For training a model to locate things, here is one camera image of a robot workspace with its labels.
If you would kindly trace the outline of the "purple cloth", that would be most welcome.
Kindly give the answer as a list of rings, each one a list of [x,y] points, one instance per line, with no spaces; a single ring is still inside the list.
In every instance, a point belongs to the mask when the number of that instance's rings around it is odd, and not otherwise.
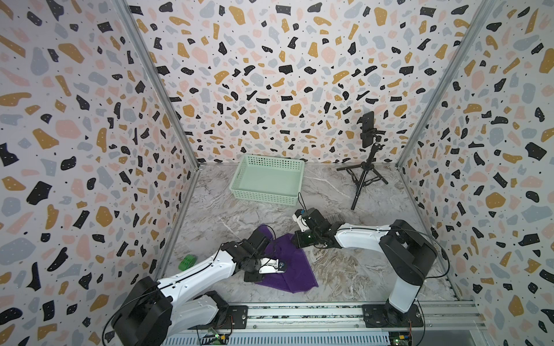
[[[265,275],[258,285],[292,294],[307,292],[319,286],[304,250],[293,244],[293,234],[274,239],[270,226],[260,225],[258,230],[271,240],[265,251],[266,256],[276,258],[286,265],[285,273]]]

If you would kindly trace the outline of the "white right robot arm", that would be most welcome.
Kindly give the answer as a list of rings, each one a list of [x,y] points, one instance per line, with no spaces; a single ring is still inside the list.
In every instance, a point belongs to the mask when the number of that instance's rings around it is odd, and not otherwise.
[[[383,315],[388,321],[403,320],[415,307],[417,295],[438,257],[425,234],[400,219],[384,226],[330,223],[316,209],[297,210],[292,219],[300,228],[293,236],[297,248],[355,248],[385,255],[397,275],[384,306]]]

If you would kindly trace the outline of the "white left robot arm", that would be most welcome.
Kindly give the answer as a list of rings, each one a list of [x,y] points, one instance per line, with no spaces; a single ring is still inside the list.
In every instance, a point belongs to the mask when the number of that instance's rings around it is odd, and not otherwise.
[[[266,255],[270,243],[256,229],[247,239],[221,244],[214,255],[179,274],[158,281],[142,278],[107,325],[122,345],[161,345],[176,332],[223,324],[229,305],[209,287],[237,272],[251,283],[286,272],[285,262]]]

